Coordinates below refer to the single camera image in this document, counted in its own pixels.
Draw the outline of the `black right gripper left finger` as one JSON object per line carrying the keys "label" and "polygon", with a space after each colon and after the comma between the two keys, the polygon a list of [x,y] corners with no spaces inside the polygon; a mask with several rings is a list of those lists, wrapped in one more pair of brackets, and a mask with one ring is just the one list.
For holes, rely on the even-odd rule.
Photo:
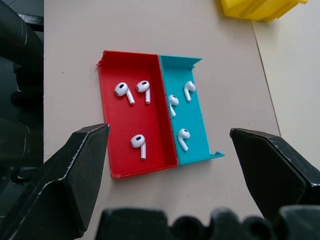
{"label": "black right gripper left finger", "polygon": [[0,221],[0,240],[75,240],[99,194],[110,126],[83,127],[35,173]]}

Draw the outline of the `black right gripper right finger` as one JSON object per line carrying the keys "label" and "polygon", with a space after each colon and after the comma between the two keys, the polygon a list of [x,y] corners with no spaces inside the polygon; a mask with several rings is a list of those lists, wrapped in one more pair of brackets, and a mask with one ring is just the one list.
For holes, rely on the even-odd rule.
{"label": "black right gripper right finger", "polygon": [[282,137],[243,128],[230,130],[246,186],[267,220],[283,206],[320,206],[320,170]]}

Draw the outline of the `yellow plastic container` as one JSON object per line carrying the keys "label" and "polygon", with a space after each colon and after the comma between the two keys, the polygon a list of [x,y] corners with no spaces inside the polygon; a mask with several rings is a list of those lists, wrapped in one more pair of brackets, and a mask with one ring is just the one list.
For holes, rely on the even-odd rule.
{"label": "yellow plastic container", "polygon": [[270,23],[309,0],[219,0],[225,16]]}

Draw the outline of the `red plastic tray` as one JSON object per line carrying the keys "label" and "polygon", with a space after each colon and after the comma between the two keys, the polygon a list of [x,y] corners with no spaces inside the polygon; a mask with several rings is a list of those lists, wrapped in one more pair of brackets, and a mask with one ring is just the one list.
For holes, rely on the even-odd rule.
{"label": "red plastic tray", "polygon": [[[121,179],[178,166],[178,158],[159,57],[156,54],[105,50],[97,64],[103,117],[109,124],[107,142],[110,175]],[[150,104],[136,86],[150,83]],[[134,98],[117,96],[115,87],[125,82]],[[146,159],[131,146],[135,135],[144,135]]]}

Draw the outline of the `teal plastic tray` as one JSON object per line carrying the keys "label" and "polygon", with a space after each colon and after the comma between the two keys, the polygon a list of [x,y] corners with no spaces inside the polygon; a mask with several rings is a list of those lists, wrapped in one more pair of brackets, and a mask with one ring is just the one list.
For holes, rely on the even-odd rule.
{"label": "teal plastic tray", "polygon": [[[172,134],[180,166],[220,158],[225,155],[219,151],[212,154],[210,151],[193,75],[193,68],[200,60],[196,57],[159,56]],[[196,87],[195,92],[190,92],[190,102],[187,102],[184,94],[184,86],[188,81],[192,81]],[[175,117],[172,117],[169,107],[168,98],[170,95],[176,96],[179,100],[179,104],[173,106],[176,113]],[[183,150],[177,139],[180,129],[187,129],[190,133],[190,138],[185,140],[188,151]]]}

